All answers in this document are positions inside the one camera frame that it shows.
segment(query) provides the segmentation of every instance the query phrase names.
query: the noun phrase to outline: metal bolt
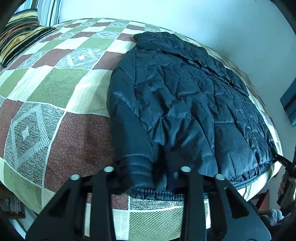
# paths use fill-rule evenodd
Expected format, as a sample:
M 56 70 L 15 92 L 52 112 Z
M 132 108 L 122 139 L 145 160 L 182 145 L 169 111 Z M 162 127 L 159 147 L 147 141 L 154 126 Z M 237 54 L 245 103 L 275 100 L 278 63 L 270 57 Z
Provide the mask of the metal bolt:
M 104 168 L 104 172 L 113 172 L 114 171 L 114 167 L 105 167 Z
M 225 176 L 224 176 L 224 175 L 222 175 L 222 174 L 216 174 L 216 175 L 215 175 L 215 178 L 216 178 L 217 180 L 220 180 L 220 181 L 222 181 L 222 180 L 224 180 L 224 179 L 225 179 Z
M 76 181 L 80 178 L 79 174 L 73 174 L 70 179 L 73 180 L 73 181 Z
M 187 167 L 187 166 L 184 166 L 184 167 L 181 167 L 181 171 L 182 172 L 191 172 L 191 168 Z

